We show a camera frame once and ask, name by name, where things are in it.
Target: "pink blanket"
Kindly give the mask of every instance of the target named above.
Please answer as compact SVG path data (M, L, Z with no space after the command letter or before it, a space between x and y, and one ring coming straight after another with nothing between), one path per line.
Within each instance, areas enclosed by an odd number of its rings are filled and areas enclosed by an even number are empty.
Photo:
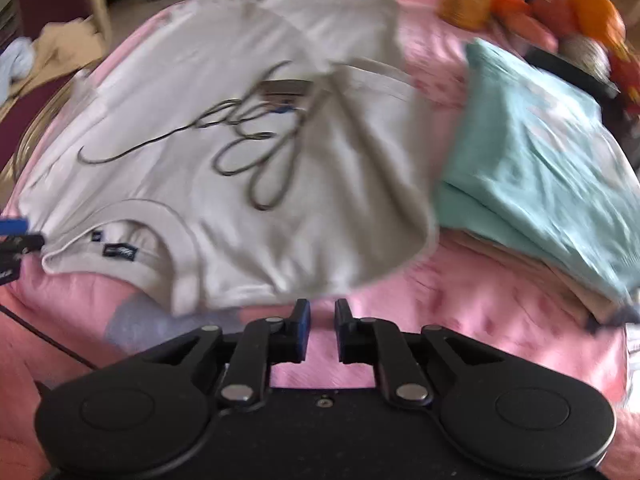
M474 34L438 20L438 0L399 0L402 7L401 42L407 70L415 85L436 104L429 157L433 175L440 173L452 131L465 101L464 44ZM128 38L92 74L100 81L149 34L170 19L164 10ZM485 38L506 46L496 34ZM39 144L7 207L17 214L17 195L34 162L50 143L47 134ZM123 350L138 349L124 343L115 348L105 342L114 319L137 298L127 283L94 274L51 276L43 273L35 257L23 263L22 278L0 288L0 302L44 332L98 364L108 364ZM579 378L599 389L613 403L625 395L626 347L622 329L591 336L559 307L559 298L547 294L523 276L493 260L459 248L441 245L429 260L407 269L349 298L354 315L381 317L402 330L418 332L437 323L507 352ZM226 314L240 325L290 307L244 308ZM272 384L292 387L371 386L373 376L365 365L339 365L333 332L333 303L317 301L312 309L312 333L306 362L279 365ZM223 328L228 324L222 322ZM153 330L151 322L144 325ZM0 469L8 478L35 478L46 461L35 439L32 416L38 402L33 380L55 385L84 373L81 365L48 348L11 321L0 317ZM616 439L607 455L604 471L612 479L640 479L640 420L622 413Z

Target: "mint green fabric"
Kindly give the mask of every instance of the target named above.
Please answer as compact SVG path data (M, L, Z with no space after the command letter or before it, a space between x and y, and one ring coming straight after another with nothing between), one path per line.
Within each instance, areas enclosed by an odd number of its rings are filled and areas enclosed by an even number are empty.
M600 107L485 41L466 56L469 99L436 194L440 224L630 302L640 285L640 184Z

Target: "white t-shirt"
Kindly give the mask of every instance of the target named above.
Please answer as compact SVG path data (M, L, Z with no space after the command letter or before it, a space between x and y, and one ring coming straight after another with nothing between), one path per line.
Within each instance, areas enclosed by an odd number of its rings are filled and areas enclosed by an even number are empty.
M345 294L432 247L428 104L400 67L393 0L193 0L96 89L52 142L20 195L46 236L47 272L99 272L132 283L175 315ZM314 82L321 105L300 131L283 201L248 200L255 169L212 168L232 125L187 128L113 162L87 165L191 123L271 78ZM256 160L295 114L268 114L222 166ZM286 178L288 143L261 174L264 202Z

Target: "screw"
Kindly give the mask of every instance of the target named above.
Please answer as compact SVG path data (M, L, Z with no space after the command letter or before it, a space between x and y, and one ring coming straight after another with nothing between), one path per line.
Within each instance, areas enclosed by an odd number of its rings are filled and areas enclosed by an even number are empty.
M332 408L334 406L334 402L329 397L323 397L322 399L318 399L316 406L318 408Z
M220 391L220 395L222 395L226 400L231 400L233 402L247 402L251 399L254 394L254 390L251 386L247 386L246 384L230 384L229 386L225 386Z
M408 400L410 402L420 402L427 398L429 392L427 391L427 388L420 384L409 383L398 386L396 395L401 399Z

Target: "clothing tag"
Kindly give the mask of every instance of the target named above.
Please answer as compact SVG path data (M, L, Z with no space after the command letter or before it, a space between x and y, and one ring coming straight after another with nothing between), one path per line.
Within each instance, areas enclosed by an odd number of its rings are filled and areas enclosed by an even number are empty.
M132 262L136 259L138 248L129 244L105 244L102 256L105 258L123 258Z

